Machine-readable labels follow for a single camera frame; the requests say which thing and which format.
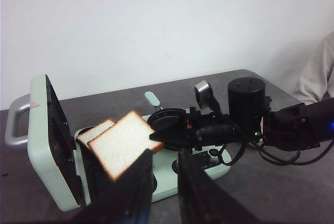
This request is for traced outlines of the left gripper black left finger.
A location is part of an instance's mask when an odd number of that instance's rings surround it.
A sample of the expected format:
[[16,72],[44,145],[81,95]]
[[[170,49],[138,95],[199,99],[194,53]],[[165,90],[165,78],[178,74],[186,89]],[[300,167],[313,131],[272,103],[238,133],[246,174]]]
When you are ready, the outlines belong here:
[[152,187],[152,151],[146,149],[71,223],[149,223]]

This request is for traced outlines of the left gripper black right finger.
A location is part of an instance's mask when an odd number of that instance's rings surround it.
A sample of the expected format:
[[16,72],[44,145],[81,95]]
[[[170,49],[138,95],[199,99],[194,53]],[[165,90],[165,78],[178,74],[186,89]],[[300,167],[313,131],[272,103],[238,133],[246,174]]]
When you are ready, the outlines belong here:
[[260,223],[221,189],[184,148],[178,152],[177,182],[182,223]]

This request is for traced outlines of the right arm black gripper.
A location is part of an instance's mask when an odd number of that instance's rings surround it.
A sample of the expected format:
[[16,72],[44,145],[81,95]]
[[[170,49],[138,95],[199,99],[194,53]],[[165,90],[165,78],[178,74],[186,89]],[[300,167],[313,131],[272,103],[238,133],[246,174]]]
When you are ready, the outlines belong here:
[[227,114],[201,114],[191,107],[182,116],[182,121],[183,127],[160,129],[150,134],[149,139],[157,142],[183,142],[188,150],[249,141],[244,131]]

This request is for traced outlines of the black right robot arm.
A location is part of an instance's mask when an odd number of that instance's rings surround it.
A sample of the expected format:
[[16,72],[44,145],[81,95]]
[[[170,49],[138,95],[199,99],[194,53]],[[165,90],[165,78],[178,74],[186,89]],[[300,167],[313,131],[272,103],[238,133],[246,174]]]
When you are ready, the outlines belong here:
[[283,151],[317,148],[333,139],[332,99],[272,111],[265,91],[265,82],[258,78],[229,82],[229,112],[224,114],[210,85],[201,82],[195,87],[197,103],[210,108],[210,113],[202,114],[195,107],[157,111],[147,120],[154,130],[150,139],[172,150],[262,140],[266,146]]

